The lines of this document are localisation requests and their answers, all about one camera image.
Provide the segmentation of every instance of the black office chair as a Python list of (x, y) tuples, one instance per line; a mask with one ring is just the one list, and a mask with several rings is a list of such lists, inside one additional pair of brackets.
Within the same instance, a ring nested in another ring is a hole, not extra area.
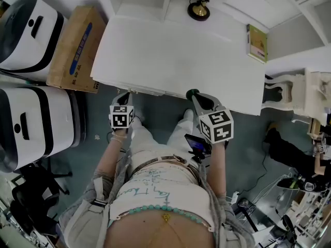
[(21, 173), (25, 182), (11, 191), (14, 198), (11, 204), (12, 215), (21, 226), (22, 223), (31, 223), (40, 234), (56, 236), (56, 215), (50, 218), (47, 213), (51, 207), (57, 205), (61, 187), (43, 167), (31, 164), (21, 168)]

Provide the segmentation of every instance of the gray cardigan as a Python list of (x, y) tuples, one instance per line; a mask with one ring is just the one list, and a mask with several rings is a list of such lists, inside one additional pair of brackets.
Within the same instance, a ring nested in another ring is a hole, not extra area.
[[(122, 185), (129, 180), (127, 176), (127, 168), (131, 162), (131, 157), (129, 157), (129, 152), (125, 155), (125, 157), (120, 161), (117, 167), (117, 178), (114, 179), (109, 175), (95, 171), (91, 183), (87, 186), (84, 194), (73, 204), (71, 205), (59, 218), (60, 226), (62, 232), (65, 231), (69, 220), (77, 211), (78, 207), (81, 205), (83, 200), (86, 200), (89, 203), (92, 203), (96, 199), (96, 191), (94, 187), (93, 181), (99, 177), (102, 177), (103, 181), (103, 195), (104, 198), (107, 199), (107, 202), (111, 204), (117, 196)], [(214, 232), (216, 247), (220, 247), (220, 227), (221, 225), (230, 226), (234, 233), (241, 235), (241, 240), (246, 243), (247, 248), (253, 248), (255, 245), (254, 238), (252, 233), (246, 229), (235, 217), (232, 208), (226, 201), (225, 197), (216, 197), (210, 185), (206, 180), (206, 168), (202, 164), (199, 166), (199, 176), (200, 176), (200, 185), (201, 187), (207, 191), (210, 197), (210, 209), (212, 212), (213, 220), (215, 223)], [(231, 247), (242, 247), (242, 245), (227, 245)]]

